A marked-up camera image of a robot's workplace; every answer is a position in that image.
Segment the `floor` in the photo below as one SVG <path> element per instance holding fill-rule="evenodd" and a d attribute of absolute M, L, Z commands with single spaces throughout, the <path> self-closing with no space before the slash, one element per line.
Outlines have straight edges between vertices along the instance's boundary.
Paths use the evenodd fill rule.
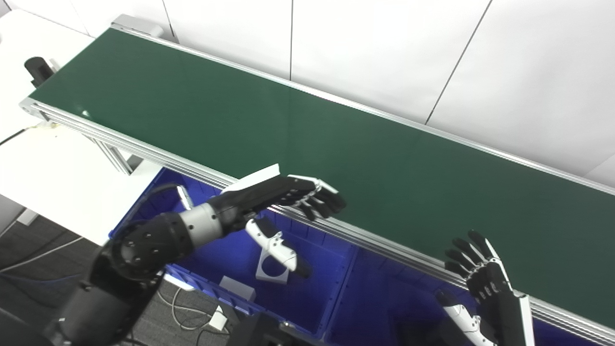
<path fill-rule="evenodd" d="M 41 216 L 30 226 L 16 223 L 0 238 L 0 270 L 77 238 L 73 232 Z M 43 330 L 71 294 L 79 280 L 78 274 L 86 269 L 96 248 L 97 245 L 81 239 L 38 260 L 0 273 L 0 307 L 37 330 Z M 167 282 L 160 289 L 168 301 L 176 291 L 177 287 Z M 212 314 L 218 301 L 201 292 L 182 291 L 177 305 Z M 207 317 L 184 310 L 177 310 L 177 317 L 186 326 L 202 326 L 207 322 Z M 170 307 L 154 296 L 134 327 L 133 335 L 149 346 L 195 346 L 199 331 L 180 329 L 172 318 Z M 225 345 L 227 339 L 228 336 L 204 332 L 198 345 Z"/>

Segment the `white wall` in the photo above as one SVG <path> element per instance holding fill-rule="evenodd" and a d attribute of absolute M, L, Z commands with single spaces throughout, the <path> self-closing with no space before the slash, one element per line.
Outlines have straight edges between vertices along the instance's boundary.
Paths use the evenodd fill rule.
<path fill-rule="evenodd" d="M 7 2 L 91 36 L 121 12 L 149 19 L 186 46 L 615 187 L 611 0 L 494 0 L 467 50 L 488 0 Z"/>
<path fill-rule="evenodd" d="M 10 11 L 10 8 L 6 4 L 6 2 L 4 2 L 4 0 L 0 0 L 0 17 L 9 13 L 9 11 Z"/>

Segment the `white table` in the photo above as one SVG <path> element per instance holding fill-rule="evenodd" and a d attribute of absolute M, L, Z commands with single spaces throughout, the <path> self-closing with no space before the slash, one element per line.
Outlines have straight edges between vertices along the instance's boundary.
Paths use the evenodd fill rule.
<path fill-rule="evenodd" d="M 40 122 L 17 106 L 34 90 L 23 63 L 40 56 L 63 66 L 92 41 L 21 10 L 0 18 L 0 140 Z M 143 161 L 124 175 L 83 135 L 35 128 L 0 146 L 0 195 L 103 244 L 160 169 Z"/>

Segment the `blue storage crate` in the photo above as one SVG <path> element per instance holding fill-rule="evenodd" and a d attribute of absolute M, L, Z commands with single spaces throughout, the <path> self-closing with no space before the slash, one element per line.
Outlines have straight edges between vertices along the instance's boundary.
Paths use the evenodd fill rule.
<path fill-rule="evenodd" d="M 438 289 L 448 289 L 475 311 L 476 301 L 466 290 L 359 249 L 325 332 L 325 341 L 339 346 L 398 346 L 398 324 L 426 331 L 446 318 L 434 297 Z M 538 346 L 595 345 L 538 320 L 534 320 L 534 336 Z"/>
<path fill-rule="evenodd" d="M 167 169 L 161 170 L 144 193 L 169 182 L 183 184 L 194 204 L 203 203 L 220 193 L 216 188 Z M 132 219 L 151 219 L 161 212 L 182 210 L 177 193 L 167 191 L 153 196 L 139 208 Z M 257 280 L 255 273 L 261 248 L 244 231 L 231 233 L 199 248 L 177 264 L 168 265 L 167 271 L 175 278 L 240 311 L 248 314 L 267 311 L 281 321 L 289 321 L 297 329 L 319 339 L 328 325 L 357 248 L 344 240 L 271 211 L 264 211 L 262 214 L 283 231 L 284 239 L 294 245 L 297 253 L 312 265 L 310 278 L 303 279 L 290 273 L 287 284 Z M 268 267 L 269 270 L 282 270 L 282 266 L 275 262 L 269 263 Z M 223 276 L 253 287 L 256 291 L 255 301 L 248 302 L 221 288 L 218 284 Z"/>

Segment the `robotic arm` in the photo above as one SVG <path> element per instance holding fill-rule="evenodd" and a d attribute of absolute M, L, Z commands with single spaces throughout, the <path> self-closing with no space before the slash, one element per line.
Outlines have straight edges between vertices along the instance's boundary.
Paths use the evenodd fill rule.
<path fill-rule="evenodd" d="M 453 240 L 458 248 L 446 251 L 452 259 L 445 268 L 466 280 L 479 303 L 478 316 L 471 316 L 448 291 L 436 298 L 448 316 L 476 346 L 534 346 L 530 300 L 518 295 L 491 243 L 476 231 L 468 232 L 478 249 L 463 239 Z"/>
<path fill-rule="evenodd" d="M 297 206 L 314 220 L 314 211 L 329 217 L 346 203 L 337 190 L 316 178 L 277 173 L 255 180 L 258 176 L 262 174 L 250 175 L 194 207 L 180 185 L 168 184 L 153 190 L 150 196 L 176 188 L 186 210 L 122 227 L 98 251 L 60 317 L 49 326 L 47 337 L 54 345 L 70 342 L 72 346 L 107 346 L 119 342 L 160 286 L 166 264 L 244 228 L 253 238 L 261 233 L 263 240 L 258 236 L 255 240 L 278 261 L 300 275 L 308 275 L 309 266 L 284 246 L 281 232 L 266 219 L 255 220 L 256 215 L 279 204 Z"/>

